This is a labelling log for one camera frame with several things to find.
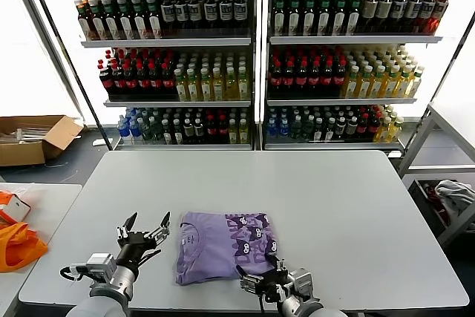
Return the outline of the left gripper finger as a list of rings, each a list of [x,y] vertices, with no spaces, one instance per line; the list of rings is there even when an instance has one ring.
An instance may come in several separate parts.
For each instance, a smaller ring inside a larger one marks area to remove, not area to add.
[[[135,220],[137,219],[137,212],[127,218],[123,225],[117,227],[117,238],[126,239],[132,232]]]
[[[144,235],[144,238],[153,240],[156,244],[161,244],[170,235],[170,212],[163,217],[160,225],[151,232]]]

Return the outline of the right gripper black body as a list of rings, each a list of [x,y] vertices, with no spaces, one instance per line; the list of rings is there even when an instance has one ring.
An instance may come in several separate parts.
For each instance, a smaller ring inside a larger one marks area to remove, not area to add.
[[[266,301],[285,301],[292,292],[289,272],[265,272],[258,276],[255,292]]]

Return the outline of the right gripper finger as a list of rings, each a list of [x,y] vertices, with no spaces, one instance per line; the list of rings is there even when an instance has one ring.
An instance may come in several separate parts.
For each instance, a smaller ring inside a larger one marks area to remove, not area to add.
[[[251,294],[264,294],[265,281],[263,276],[243,275],[240,277],[240,288]]]
[[[272,256],[271,265],[273,265],[275,273],[278,276],[287,276],[287,269],[284,266],[284,259],[281,260],[277,256]]]

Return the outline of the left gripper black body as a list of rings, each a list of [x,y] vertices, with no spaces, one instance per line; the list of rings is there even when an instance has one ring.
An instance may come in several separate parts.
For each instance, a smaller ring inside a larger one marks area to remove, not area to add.
[[[120,247],[118,260],[133,264],[138,264],[148,251],[156,249],[156,241],[146,237],[144,232],[130,232],[125,238],[120,238],[118,244]]]

